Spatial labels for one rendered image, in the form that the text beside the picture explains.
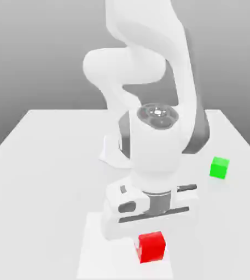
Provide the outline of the small green cube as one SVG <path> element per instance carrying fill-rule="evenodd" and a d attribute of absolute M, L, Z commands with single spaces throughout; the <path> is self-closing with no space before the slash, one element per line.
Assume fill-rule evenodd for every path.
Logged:
<path fill-rule="evenodd" d="M 214 157 L 211 163 L 210 176 L 225 179 L 228 170 L 229 159 Z"/>

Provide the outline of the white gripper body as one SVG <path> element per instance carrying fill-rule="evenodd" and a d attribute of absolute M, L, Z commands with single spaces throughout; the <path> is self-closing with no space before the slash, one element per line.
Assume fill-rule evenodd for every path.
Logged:
<path fill-rule="evenodd" d="M 150 199 L 127 201 L 104 200 L 101 229 L 107 240 L 123 237 L 135 237 L 141 234 L 161 231 L 177 232 L 195 226 L 199 219 L 200 199 L 193 196 L 180 199 L 166 213 L 149 216 L 145 213 L 150 206 Z"/>

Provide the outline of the small red cube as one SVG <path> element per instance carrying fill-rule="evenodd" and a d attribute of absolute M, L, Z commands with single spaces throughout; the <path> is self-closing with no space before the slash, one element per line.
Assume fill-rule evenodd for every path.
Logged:
<path fill-rule="evenodd" d="M 141 264 L 160 261 L 165 254 L 166 241 L 161 231 L 141 234 L 135 248 Z"/>

